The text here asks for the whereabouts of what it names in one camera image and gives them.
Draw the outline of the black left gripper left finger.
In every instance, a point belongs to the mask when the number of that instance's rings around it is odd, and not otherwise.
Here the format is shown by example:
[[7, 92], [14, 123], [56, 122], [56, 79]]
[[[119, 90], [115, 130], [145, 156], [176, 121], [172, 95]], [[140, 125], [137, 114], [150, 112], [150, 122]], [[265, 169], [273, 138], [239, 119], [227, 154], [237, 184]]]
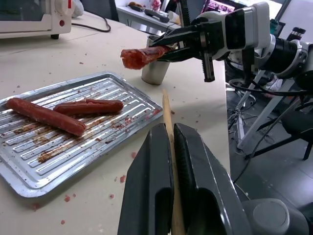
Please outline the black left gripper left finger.
[[148, 132], [128, 169], [117, 235], [168, 235], [174, 182], [165, 124]]

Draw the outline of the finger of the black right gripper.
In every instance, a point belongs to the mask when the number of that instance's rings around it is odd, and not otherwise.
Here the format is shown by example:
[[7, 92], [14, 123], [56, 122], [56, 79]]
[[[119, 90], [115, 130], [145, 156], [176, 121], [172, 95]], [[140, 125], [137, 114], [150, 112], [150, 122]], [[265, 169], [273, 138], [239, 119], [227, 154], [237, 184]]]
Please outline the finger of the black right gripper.
[[149, 47], [170, 47], [173, 44], [178, 44], [180, 42], [183, 42], [187, 47], [201, 47], [201, 29], [202, 26], [200, 24], [173, 29], [153, 40]]
[[191, 58], [202, 60], [202, 54], [197, 49], [184, 47], [169, 50], [159, 60], [162, 62], [182, 62]]

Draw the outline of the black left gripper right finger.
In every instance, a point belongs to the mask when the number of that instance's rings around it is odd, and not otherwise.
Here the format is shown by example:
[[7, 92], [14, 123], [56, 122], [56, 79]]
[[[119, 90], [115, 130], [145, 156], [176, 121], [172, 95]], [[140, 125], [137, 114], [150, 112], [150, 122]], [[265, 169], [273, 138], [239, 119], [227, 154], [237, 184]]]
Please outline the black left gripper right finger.
[[228, 172], [200, 134], [174, 125], [183, 221], [187, 235], [252, 235]]

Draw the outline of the torn red sausage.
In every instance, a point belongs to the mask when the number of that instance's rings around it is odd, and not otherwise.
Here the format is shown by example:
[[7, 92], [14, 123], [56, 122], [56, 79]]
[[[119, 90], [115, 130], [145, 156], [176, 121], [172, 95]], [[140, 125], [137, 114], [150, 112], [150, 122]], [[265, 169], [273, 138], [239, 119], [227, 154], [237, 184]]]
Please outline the torn red sausage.
[[169, 51], [171, 51], [171, 49], [166, 46], [147, 47], [143, 49], [123, 49], [120, 58], [125, 68], [140, 70]]

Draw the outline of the wooden skewer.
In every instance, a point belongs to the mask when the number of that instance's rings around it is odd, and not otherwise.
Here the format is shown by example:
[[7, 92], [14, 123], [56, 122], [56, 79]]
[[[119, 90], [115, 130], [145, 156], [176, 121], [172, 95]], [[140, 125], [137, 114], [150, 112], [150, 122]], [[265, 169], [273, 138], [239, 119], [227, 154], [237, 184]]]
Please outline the wooden skewer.
[[173, 182], [174, 182], [174, 202], [173, 202], [173, 214], [172, 214], [172, 227], [171, 235], [186, 235], [183, 211], [180, 200], [179, 190], [179, 178], [177, 172], [176, 156], [175, 156], [175, 140], [174, 129], [172, 124], [172, 110], [170, 107], [169, 96], [167, 91], [162, 91], [162, 105], [163, 105], [163, 120], [166, 126], [166, 131], [170, 141], [171, 157], [172, 157], [172, 169], [173, 169]]

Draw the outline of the metal cup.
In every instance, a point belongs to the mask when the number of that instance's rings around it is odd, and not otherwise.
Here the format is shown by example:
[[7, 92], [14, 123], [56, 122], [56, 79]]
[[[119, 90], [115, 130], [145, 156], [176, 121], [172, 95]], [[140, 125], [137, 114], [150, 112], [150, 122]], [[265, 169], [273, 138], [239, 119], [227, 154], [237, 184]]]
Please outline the metal cup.
[[142, 52], [142, 62], [144, 63], [144, 67], [141, 79], [152, 85], [160, 85], [163, 82], [170, 64], [169, 62], [158, 61], [160, 57], [170, 50], [168, 47], [150, 47], [152, 42], [157, 38], [158, 36], [149, 35], [147, 39], [147, 48]]

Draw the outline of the ribbed metal baking tray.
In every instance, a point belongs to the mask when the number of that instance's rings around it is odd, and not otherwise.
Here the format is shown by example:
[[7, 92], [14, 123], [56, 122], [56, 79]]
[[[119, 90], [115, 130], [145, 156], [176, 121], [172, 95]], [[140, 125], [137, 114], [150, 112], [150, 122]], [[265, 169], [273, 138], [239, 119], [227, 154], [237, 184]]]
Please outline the ribbed metal baking tray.
[[118, 99], [114, 116], [81, 118], [87, 129], [76, 137], [29, 120], [0, 100], [0, 177], [19, 196], [43, 196], [124, 140], [162, 116], [162, 107], [112, 72], [83, 76], [25, 92], [19, 98], [53, 109], [63, 102]]

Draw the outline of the short split red sausage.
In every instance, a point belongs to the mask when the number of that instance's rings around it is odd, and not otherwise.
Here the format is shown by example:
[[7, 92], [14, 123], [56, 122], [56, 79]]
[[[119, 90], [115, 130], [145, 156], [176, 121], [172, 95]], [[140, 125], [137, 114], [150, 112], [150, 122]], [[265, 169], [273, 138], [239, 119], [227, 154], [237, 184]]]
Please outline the short split red sausage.
[[120, 100], [84, 99], [76, 102], [66, 102], [54, 107], [54, 111], [67, 115], [84, 114], [115, 114], [120, 112], [124, 104]]

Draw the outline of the long red sausage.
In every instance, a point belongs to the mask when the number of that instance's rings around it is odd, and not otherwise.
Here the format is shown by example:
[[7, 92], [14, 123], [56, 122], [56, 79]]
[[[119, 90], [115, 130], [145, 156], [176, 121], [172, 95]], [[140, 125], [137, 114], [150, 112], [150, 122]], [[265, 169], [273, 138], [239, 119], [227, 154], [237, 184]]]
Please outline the long red sausage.
[[76, 136], [82, 136], [86, 130], [86, 125], [74, 118], [20, 98], [9, 99], [6, 106], [37, 122], [56, 127]]

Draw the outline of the computer monitor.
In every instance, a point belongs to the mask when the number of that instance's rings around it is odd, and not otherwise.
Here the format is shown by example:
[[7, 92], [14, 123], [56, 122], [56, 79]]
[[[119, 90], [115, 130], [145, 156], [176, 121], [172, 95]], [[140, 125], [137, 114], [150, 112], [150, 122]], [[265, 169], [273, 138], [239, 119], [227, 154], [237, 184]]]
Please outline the computer monitor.
[[215, 11], [227, 14], [243, 7], [245, 7], [244, 4], [234, 0], [205, 0], [201, 13]]

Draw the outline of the white background desk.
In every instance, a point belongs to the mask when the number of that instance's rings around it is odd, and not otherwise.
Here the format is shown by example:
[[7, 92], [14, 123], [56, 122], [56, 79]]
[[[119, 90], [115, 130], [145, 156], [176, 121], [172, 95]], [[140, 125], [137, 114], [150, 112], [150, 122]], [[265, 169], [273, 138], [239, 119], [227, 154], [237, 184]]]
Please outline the white background desk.
[[116, 9], [121, 23], [139, 31], [160, 34], [167, 29], [180, 28], [180, 25], [171, 22], [162, 23], [157, 18], [149, 17], [144, 12], [132, 10], [128, 6], [118, 6]]

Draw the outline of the grey rounded robot part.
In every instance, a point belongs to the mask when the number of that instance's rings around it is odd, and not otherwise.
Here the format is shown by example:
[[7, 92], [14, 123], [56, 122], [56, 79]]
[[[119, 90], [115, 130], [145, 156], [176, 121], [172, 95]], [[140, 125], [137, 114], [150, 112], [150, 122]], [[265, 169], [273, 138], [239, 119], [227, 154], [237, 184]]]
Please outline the grey rounded robot part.
[[313, 225], [299, 210], [274, 198], [242, 203], [253, 235], [313, 235]]

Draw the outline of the dark office chair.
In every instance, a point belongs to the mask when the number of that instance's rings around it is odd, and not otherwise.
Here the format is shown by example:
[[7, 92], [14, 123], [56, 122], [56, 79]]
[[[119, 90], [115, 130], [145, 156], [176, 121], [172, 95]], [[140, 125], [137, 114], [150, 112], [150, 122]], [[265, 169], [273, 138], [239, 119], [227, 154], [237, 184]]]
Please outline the dark office chair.
[[119, 21], [115, 0], [80, 0], [84, 10], [99, 17]]

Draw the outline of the white plastic bag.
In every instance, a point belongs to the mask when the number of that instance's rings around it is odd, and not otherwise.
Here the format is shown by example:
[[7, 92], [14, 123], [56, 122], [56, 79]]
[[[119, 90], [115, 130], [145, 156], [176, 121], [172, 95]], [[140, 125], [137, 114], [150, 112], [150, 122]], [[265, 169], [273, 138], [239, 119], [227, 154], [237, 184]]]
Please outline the white plastic bag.
[[72, 18], [78, 18], [84, 14], [84, 7], [80, 0], [72, 0], [72, 4], [74, 6], [74, 12], [72, 14]]

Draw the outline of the black chair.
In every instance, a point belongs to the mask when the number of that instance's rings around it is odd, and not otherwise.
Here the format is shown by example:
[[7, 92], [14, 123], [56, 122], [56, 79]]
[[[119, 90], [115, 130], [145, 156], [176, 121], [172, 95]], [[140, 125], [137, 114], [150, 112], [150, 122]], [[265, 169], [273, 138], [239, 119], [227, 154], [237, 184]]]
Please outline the black chair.
[[261, 150], [255, 151], [252, 158], [261, 154], [269, 152], [273, 149], [286, 145], [290, 142], [302, 139], [308, 143], [303, 160], [309, 158], [310, 152], [313, 148], [313, 113], [304, 113], [301, 110], [313, 106], [313, 101], [306, 102], [292, 111], [289, 111], [281, 122], [285, 131], [290, 135], [289, 138], [265, 147]]

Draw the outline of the white toaster oven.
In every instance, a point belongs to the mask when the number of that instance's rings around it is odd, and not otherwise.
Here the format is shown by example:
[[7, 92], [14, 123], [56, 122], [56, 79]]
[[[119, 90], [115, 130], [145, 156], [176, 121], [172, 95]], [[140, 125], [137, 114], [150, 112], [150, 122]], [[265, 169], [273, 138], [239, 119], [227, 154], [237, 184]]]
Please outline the white toaster oven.
[[59, 35], [71, 31], [73, 0], [0, 0], [0, 39]]

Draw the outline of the black ribbed post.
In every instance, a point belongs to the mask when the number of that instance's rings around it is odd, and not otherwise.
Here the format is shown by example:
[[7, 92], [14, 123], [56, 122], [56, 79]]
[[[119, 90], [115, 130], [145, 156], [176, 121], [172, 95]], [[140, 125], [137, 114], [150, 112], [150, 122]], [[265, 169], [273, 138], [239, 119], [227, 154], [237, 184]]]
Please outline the black ribbed post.
[[191, 24], [191, 21], [187, 0], [177, 0], [177, 6], [179, 9], [181, 26], [182, 27], [189, 26]]

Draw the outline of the white metal stand frame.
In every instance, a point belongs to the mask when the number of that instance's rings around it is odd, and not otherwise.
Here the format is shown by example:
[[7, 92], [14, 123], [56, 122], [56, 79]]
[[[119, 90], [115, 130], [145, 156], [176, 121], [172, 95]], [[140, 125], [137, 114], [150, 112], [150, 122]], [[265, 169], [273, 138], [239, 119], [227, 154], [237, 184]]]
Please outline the white metal stand frame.
[[[265, 71], [260, 70], [258, 71], [257, 75], [254, 78], [254, 82], [258, 83], [259, 80], [264, 75]], [[283, 81], [279, 92], [287, 92], [290, 90], [292, 85], [294, 85], [295, 81], [293, 79], [286, 79]], [[238, 102], [235, 110], [241, 110], [241, 108], [244, 106], [244, 103], [249, 98], [251, 92], [246, 91], [241, 98], [241, 100]], [[260, 113], [259, 116], [257, 116], [257, 119], [254, 121], [254, 123], [250, 126], [250, 128], [245, 132], [244, 126], [243, 126], [243, 118], [238, 116], [237, 120], [237, 133], [238, 133], [238, 144], [237, 148], [242, 150], [244, 149], [245, 145], [248, 143], [248, 141], [253, 137], [253, 135], [257, 132], [257, 129], [265, 123], [265, 120], [270, 115], [270, 113], [274, 110], [274, 108], [278, 105], [278, 103], [283, 99], [281, 96], [276, 96], [271, 99], [271, 101], [268, 103], [268, 105], [263, 109], [263, 111]]]

